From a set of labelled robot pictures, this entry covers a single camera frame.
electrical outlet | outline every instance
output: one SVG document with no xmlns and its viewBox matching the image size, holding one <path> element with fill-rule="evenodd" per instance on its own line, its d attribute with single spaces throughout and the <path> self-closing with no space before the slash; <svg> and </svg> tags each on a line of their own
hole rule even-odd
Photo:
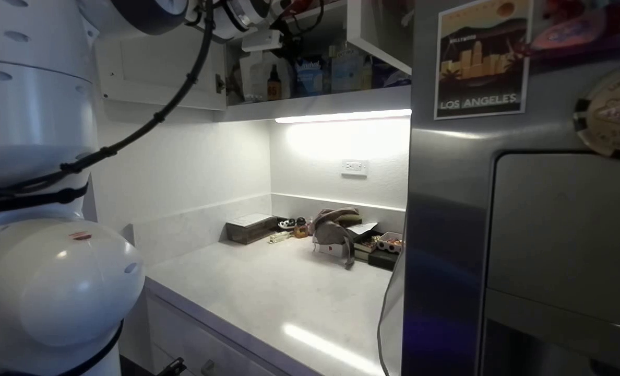
<svg viewBox="0 0 620 376">
<path fill-rule="evenodd" d="M 366 161 L 366 158 L 345 158 L 343 161 L 343 175 L 345 178 L 368 178 L 370 175 L 370 161 Z"/>
</svg>

drawer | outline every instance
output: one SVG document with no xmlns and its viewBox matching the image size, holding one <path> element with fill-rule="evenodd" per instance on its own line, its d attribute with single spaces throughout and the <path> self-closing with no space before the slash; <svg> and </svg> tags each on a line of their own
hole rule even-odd
<svg viewBox="0 0 620 376">
<path fill-rule="evenodd" d="M 273 376 L 273 365 L 246 353 L 219 332 L 185 316 L 174 304 L 148 299 L 150 342 L 155 370 L 163 370 L 172 359 L 184 357 L 193 376 Z"/>
</svg>

white wall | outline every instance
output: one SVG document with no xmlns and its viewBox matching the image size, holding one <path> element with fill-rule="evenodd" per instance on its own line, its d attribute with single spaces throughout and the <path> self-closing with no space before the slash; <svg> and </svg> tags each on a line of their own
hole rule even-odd
<svg viewBox="0 0 620 376">
<path fill-rule="evenodd" d="M 409 118 L 269 126 L 272 192 L 404 208 Z M 343 178 L 345 158 L 370 161 L 370 178 Z"/>
<path fill-rule="evenodd" d="M 150 106 L 104 105 L 100 144 L 112 144 L 150 115 Z M 127 234 L 143 219 L 269 195 L 266 122 L 213 122 L 177 111 L 172 120 L 93 169 L 98 221 Z"/>
</svg>

stainless steel refrigerator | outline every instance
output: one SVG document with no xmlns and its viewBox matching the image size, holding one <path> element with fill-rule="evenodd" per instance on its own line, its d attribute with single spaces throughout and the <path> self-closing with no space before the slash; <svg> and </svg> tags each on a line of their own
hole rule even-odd
<svg viewBox="0 0 620 376">
<path fill-rule="evenodd" d="M 408 252 L 383 325 L 389 373 L 620 373 L 620 161 L 588 150 L 574 126 L 576 99 L 620 55 L 533 65 L 523 113 L 436 120 L 438 13 L 461 3 L 415 2 Z M 400 363 L 393 304 L 403 306 Z"/>
</svg>

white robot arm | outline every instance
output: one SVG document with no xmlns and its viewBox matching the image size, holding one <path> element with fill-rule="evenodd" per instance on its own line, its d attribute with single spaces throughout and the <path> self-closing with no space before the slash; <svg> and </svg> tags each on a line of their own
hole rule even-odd
<svg viewBox="0 0 620 376">
<path fill-rule="evenodd" d="M 236 18 L 246 26 L 269 13 L 263 0 L 225 3 L 240 7 Z M 0 186 L 31 179 L 17 186 L 15 205 L 0 207 L 0 373 L 119 373 L 115 342 L 143 293 L 139 255 L 122 236 L 82 219 L 88 173 L 35 184 L 34 178 L 97 150 L 86 30 L 102 38 L 165 33 L 193 7 L 0 0 Z M 218 33 L 244 35 L 227 24 Z"/>
</svg>

